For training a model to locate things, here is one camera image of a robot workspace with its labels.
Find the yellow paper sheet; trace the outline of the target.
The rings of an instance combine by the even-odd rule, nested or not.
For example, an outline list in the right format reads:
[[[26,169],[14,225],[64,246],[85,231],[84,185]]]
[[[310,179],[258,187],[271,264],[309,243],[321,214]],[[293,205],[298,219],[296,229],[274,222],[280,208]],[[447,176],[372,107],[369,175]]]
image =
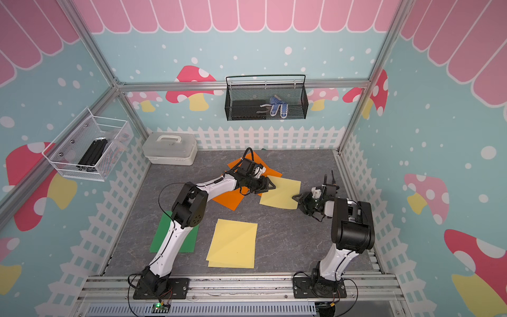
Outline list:
[[[296,210],[298,202],[293,199],[293,196],[300,194],[301,181],[276,176],[269,176],[269,179],[275,185],[275,189],[261,195],[260,205],[278,209]]]
[[[206,260],[210,268],[254,269],[257,223],[219,219]]]

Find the green paper sheet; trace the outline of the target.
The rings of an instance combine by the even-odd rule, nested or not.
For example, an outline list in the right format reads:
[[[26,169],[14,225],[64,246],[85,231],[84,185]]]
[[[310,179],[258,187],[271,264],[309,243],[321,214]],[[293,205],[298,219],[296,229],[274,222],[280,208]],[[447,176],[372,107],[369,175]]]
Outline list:
[[[169,218],[172,215],[171,211],[167,211],[167,215],[163,215],[161,221],[158,225],[157,232],[154,235],[153,241],[149,248],[150,253],[157,253],[162,246],[162,243],[165,239],[167,232],[170,229],[171,219]],[[197,241],[199,231],[199,225],[194,227],[191,232],[187,235],[179,253],[192,253],[195,250],[195,244]]]

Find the yellow paper sheet bottom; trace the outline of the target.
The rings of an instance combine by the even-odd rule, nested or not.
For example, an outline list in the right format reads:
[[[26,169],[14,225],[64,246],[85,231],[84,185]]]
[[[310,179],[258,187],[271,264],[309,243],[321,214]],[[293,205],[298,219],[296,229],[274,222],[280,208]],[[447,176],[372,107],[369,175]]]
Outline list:
[[[269,176],[269,179],[275,185],[275,189],[261,195],[260,205],[278,209],[296,210],[298,202],[293,199],[293,196],[300,194],[301,181],[276,176]]]

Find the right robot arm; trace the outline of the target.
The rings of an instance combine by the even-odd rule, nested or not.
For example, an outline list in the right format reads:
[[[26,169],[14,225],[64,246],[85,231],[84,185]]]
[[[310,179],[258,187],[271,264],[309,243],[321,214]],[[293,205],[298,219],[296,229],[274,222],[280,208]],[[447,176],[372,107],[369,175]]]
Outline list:
[[[310,275],[297,272],[293,275],[293,293],[296,299],[347,297],[343,277],[351,261],[366,250],[373,248],[375,230],[372,207],[367,202],[341,198],[335,178],[324,178],[321,186],[294,195],[298,209],[305,215],[331,219],[331,247]]]

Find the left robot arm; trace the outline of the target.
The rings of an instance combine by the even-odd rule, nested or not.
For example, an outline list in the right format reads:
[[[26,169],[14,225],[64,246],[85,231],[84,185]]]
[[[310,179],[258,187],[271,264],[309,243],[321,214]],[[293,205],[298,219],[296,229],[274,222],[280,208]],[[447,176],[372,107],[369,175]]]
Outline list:
[[[254,151],[247,148],[238,163],[218,178],[194,184],[183,184],[172,208],[170,228],[156,256],[139,275],[133,298],[163,300],[174,292],[174,279],[170,279],[174,261],[192,229],[198,226],[205,215],[207,202],[224,193],[247,189],[247,194],[263,194],[276,186],[264,175],[266,168],[254,161]]]

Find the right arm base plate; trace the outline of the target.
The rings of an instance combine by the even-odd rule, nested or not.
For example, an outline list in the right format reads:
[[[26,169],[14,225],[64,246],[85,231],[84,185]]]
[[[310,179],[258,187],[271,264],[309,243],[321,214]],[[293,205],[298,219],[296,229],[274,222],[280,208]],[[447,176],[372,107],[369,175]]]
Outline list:
[[[343,279],[329,281],[296,276],[293,277],[293,293],[296,299],[323,298],[338,300],[347,298]]]

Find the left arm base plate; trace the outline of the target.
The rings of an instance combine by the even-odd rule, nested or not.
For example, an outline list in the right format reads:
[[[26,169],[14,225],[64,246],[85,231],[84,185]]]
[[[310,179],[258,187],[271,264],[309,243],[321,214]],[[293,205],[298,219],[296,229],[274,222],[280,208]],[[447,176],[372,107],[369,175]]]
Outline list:
[[[133,298],[135,300],[186,299],[189,284],[188,278],[163,278],[153,281],[141,278]]]

